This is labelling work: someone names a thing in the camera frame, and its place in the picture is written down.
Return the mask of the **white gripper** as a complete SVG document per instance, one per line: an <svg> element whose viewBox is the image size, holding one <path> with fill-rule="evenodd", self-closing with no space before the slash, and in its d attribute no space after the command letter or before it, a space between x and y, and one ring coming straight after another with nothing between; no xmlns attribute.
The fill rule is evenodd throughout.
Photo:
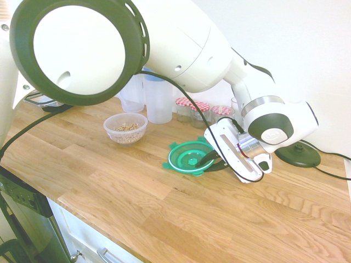
<svg viewBox="0 0 351 263"><path fill-rule="evenodd" d="M218 158L223 161L212 164L205 172L226 169L228 166L243 183L259 182L263 179L263 172L254 164L253 160L244 157L239 148L239 134L232 120L220 119L205 130L204 137L215 150L207 153L195 167L201 167Z"/></svg>

